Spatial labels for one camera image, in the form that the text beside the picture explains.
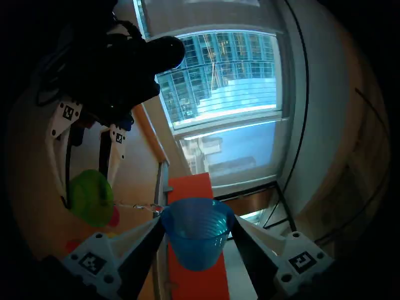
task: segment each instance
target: orange board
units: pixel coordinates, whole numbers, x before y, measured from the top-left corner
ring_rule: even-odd
[[[173,178],[168,181],[168,185],[173,188],[168,193],[168,204],[185,198],[214,198],[208,173]],[[195,272],[179,264],[171,244],[168,244],[168,269],[172,300],[229,300],[223,254],[213,267]]]

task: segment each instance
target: wall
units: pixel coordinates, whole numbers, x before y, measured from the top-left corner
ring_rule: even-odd
[[[118,19],[130,21],[137,26],[135,7],[132,0],[118,0],[113,10]]]
[[[339,30],[338,32],[341,39],[348,40],[350,38],[345,31]],[[388,129],[385,104],[377,79],[364,55],[362,53],[358,55],[362,69],[360,90],[377,110]],[[321,196],[321,201],[314,201],[297,216],[295,221],[298,229],[306,232],[309,237],[318,239],[358,214],[381,184],[390,158],[390,148],[382,124],[374,112],[364,104],[357,142],[346,159],[346,168],[340,174],[333,189],[327,195]],[[365,231],[380,206],[380,200],[386,191],[386,184],[387,180],[374,200],[353,220],[351,226],[336,236],[335,243],[328,244],[324,250],[335,257],[346,255],[352,250],[355,242]]]
[[[191,33],[199,31],[193,27],[208,29],[250,29],[278,32],[280,24],[270,1],[223,0],[152,0],[142,1],[148,20],[147,27],[151,36],[181,31]]]
[[[286,22],[294,59],[295,109],[287,159],[279,183],[289,176],[300,141],[306,103],[305,60],[301,40],[287,5],[278,1]],[[285,196],[297,215],[333,187],[352,151],[361,124],[362,102],[355,87],[362,76],[351,39],[343,39],[339,25],[316,1],[290,1],[308,57],[309,103],[301,149]]]
[[[191,174],[188,162],[185,160],[182,149],[178,147],[168,125],[168,121],[161,105],[159,96],[144,102],[147,114],[154,126],[155,132],[161,142],[166,156],[169,159],[169,178],[178,178]]]

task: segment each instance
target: skyscraper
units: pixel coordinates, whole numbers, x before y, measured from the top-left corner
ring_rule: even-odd
[[[182,64],[157,76],[173,124],[277,103],[271,37],[227,31],[180,38]]]

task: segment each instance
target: window frame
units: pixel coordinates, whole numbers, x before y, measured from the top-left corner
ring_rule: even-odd
[[[270,32],[264,32],[264,31],[259,31],[259,30],[248,30],[248,29],[213,29],[213,30],[198,30],[195,32],[189,32],[189,33],[181,33],[179,34],[179,31],[174,31],[174,32],[169,32],[170,35],[174,35],[177,38],[188,38],[188,37],[194,37],[194,36],[200,36],[200,35],[205,35],[205,34],[218,34],[218,33],[246,33],[246,34],[256,34],[256,35],[265,35],[271,37],[271,45],[273,48],[273,58],[274,58],[274,63],[275,63],[275,69],[277,68],[277,65],[279,68],[281,68],[281,54],[280,54],[280,48],[278,45],[278,38],[277,35],[274,33]],[[253,59],[252,61],[249,61],[250,66],[251,63],[256,63],[260,64],[260,67],[262,66],[261,64],[265,63],[262,60],[258,59]],[[274,72],[275,76],[278,73],[282,73],[282,70],[279,70],[280,72]],[[168,120],[168,125],[169,128],[172,132],[172,135],[175,138],[175,141],[179,141],[180,137],[183,135],[186,135],[189,132],[196,131],[198,132],[199,130],[201,131],[213,131],[216,128],[221,127],[222,125],[230,124],[233,127],[236,126],[237,124],[241,124],[242,122],[251,122],[252,119],[255,120],[263,120],[263,121],[268,121],[268,120],[277,120],[278,118],[282,118],[282,77],[275,77],[276,81],[276,108],[274,110],[272,109],[259,109],[256,110],[256,113],[249,113],[249,112],[242,112],[242,113],[236,113],[232,114],[230,117],[226,116],[220,116],[220,117],[215,117],[215,118],[209,118],[207,120],[199,120],[199,121],[194,121],[192,122],[189,126],[187,125],[177,125],[174,126],[171,117],[169,115],[167,106],[165,104],[165,99],[163,97],[163,94],[160,92],[159,98],[161,101],[162,108],[164,110],[164,113],[166,115],[166,118]]]
[[[165,35],[170,35],[170,36],[192,36],[194,33],[199,33],[201,32],[211,32],[211,33],[228,33],[228,32],[245,32],[245,33],[256,33],[256,34],[264,34],[266,36],[273,36],[275,39],[271,39],[274,41],[274,61],[275,64],[279,63],[281,68],[280,68],[280,73],[275,72],[275,78],[277,80],[276,83],[276,97],[277,99],[281,100],[281,111],[276,112],[276,116],[269,116],[268,118],[274,119],[280,119],[280,121],[283,121],[287,119],[287,116],[290,114],[290,111],[292,111],[293,106],[294,106],[294,101],[293,99],[295,98],[294,95],[294,84],[295,84],[295,78],[294,78],[294,71],[293,71],[293,58],[292,58],[292,52],[291,52],[291,45],[290,45],[290,40],[287,38],[287,32],[285,29],[279,30],[279,29],[273,29],[273,28],[268,28],[268,27],[260,27],[260,26],[253,26],[253,25],[247,25],[247,24],[211,24],[211,25],[199,25],[199,26],[193,26],[193,27],[186,27],[180,30],[173,30],[169,32],[165,32],[162,34],[157,34],[152,37],[148,34],[148,32],[145,32],[142,26],[142,18],[140,17],[137,9],[137,3],[134,1],[135,4],[135,12],[136,12],[136,17],[137,21],[139,23],[139,29],[140,32],[142,33],[143,37],[146,38],[146,41],[151,41],[153,39],[160,38]],[[176,138],[177,143],[175,144],[176,150],[178,151],[179,157],[181,158],[182,162],[185,164],[188,164],[188,161],[185,158],[185,155],[183,153],[183,149],[180,146],[179,143],[179,137],[182,137],[183,133],[182,131],[175,130],[171,121],[171,118],[168,114],[167,107],[165,105],[165,101],[163,99],[163,95],[159,95],[159,104],[161,104],[162,109],[164,110],[164,115],[166,117],[166,120],[168,122],[168,126],[171,132],[172,137]],[[260,122],[259,119],[253,119],[253,118],[246,118],[244,117],[241,122],[248,122],[248,123],[258,123]],[[231,122],[230,123],[232,126],[236,126],[238,123]],[[218,127],[219,123],[218,122],[213,122],[209,124],[210,126],[207,128],[207,131],[214,131]],[[220,190],[225,190],[226,188],[232,188],[232,187],[238,187],[241,186],[242,188],[246,188],[247,186],[252,186],[254,184],[263,184],[266,182],[270,182],[273,180],[276,180],[276,175],[270,175],[267,177],[263,178],[258,178],[258,179],[253,179],[253,180],[248,180],[244,182],[237,182],[233,184],[226,184],[226,185],[218,185],[218,186],[213,186],[213,189],[216,189],[217,191]]]

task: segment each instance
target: black cable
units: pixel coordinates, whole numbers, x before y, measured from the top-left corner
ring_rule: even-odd
[[[295,12],[293,11],[293,8],[290,6],[288,0],[285,0],[285,3],[289,7],[289,10],[294,18],[294,22],[296,23],[297,31],[298,31],[298,34],[299,34],[300,40],[301,40],[301,47],[303,49],[304,64],[305,64],[305,106],[304,106],[303,125],[301,127],[301,134],[300,134],[300,140],[298,141],[297,152],[294,157],[293,165],[291,166],[289,175],[287,176],[286,183],[282,189],[282,193],[285,193],[286,188],[288,187],[289,181],[292,178],[293,170],[295,169],[297,160],[299,158],[300,148],[302,147],[302,144],[303,144],[304,133],[306,131],[307,114],[309,111],[309,93],[310,93],[309,59],[308,59],[308,55],[307,55],[306,43],[304,41],[303,32],[302,32],[302,29],[300,28],[299,20],[297,19]]]
[[[117,22],[126,28],[130,37],[136,37],[138,40],[146,43],[141,38],[139,30],[132,23],[129,21],[120,20],[117,20]],[[121,33],[105,34],[102,39],[97,41],[94,49],[101,50],[107,45],[116,45],[118,42],[125,41],[127,39],[128,36]],[[60,75],[63,73],[64,66],[67,63],[81,59],[82,53],[90,55],[90,51],[93,50],[92,48],[93,46],[89,46],[87,43],[82,43],[82,41],[72,41],[63,46],[44,64],[39,71],[39,75],[41,75],[41,81],[35,97],[36,106],[47,106],[59,100],[64,95],[65,91],[60,89]],[[45,101],[40,102],[40,95],[43,92],[54,92],[54,95],[48,97]]]
[[[296,232],[297,231],[297,227],[296,227],[295,220],[292,217],[292,214],[291,214],[291,211],[289,209],[289,206],[286,203],[286,199],[285,199],[284,193],[282,192],[282,190],[279,187],[279,185],[276,185],[276,192],[278,193],[278,197],[279,197],[280,201],[282,202],[283,209],[286,212],[286,216],[287,216],[287,219],[288,219],[289,225],[290,225],[290,230],[291,230],[291,232]]]
[[[272,215],[274,214],[274,212],[275,212],[275,209],[277,208],[277,206],[278,206],[279,202],[281,202],[281,198],[279,198],[279,199],[278,199],[278,201],[276,201],[276,204],[275,204],[275,206],[273,207],[273,209],[272,209],[271,213],[269,214],[269,217],[268,217],[268,219],[266,219],[266,222],[265,222],[265,224],[264,224],[263,228],[264,228],[264,227],[265,227],[265,226],[268,224],[268,221],[271,219]]]
[[[389,148],[390,148],[390,135],[389,135],[389,131],[385,125],[385,122],[382,120],[381,116],[379,115],[378,111],[375,109],[375,107],[371,104],[371,102],[367,99],[367,97],[358,89],[355,89],[355,92],[360,95],[360,97],[364,100],[364,102],[369,106],[369,108],[371,108],[371,110],[373,111],[373,113],[376,116],[376,119],[379,121],[379,123],[382,125],[382,129],[384,131],[384,134],[387,138],[388,144],[389,144]],[[378,186],[376,187],[375,191],[373,192],[372,196],[367,200],[367,202],[363,205],[363,207],[355,214],[353,215],[349,220],[347,220],[345,223],[343,223],[339,228],[334,228],[331,231],[329,231],[328,233],[324,234],[323,236],[321,236],[320,238],[317,238],[314,242],[315,243],[319,243],[327,238],[332,238],[329,239],[328,241],[325,241],[324,243],[321,244],[321,246],[325,246],[331,242],[334,241],[334,237],[337,233],[340,233],[341,231],[343,231],[343,229],[345,229],[347,226],[349,226],[355,219],[358,218],[359,215],[361,215],[366,209],[367,207],[371,204],[371,202],[375,199],[375,197],[378,195],[378,193],[381,191],[382,187],[385,184],[385,181],[389,175],[390,172],[390,162],[388,163],[387,169],[380,181],[380,183],[378,184]]]
[[[273,223],[271,225],[264,226],[263,228],[268,230],[268,229],[270,229],[272,227],[278,226],[279,224],[282,224],[282,223],[285,223],[285,222],[288,222],[288,221],[289,221],[289,219],[286,217],[286,218],[284,218],[284,219],[282,219],[282,220],[280,220],[278,222],[275,222],[275,223]]]
[[[71,209],[71,196],[70,196],[71,150],[72,150],[72,134],[70,131],[68,134],[68,143],[66,144],[66,153],[65,153],[65,195],[66,195],[66,199],[63,199],[63,201],[62,201],[67,210]]]

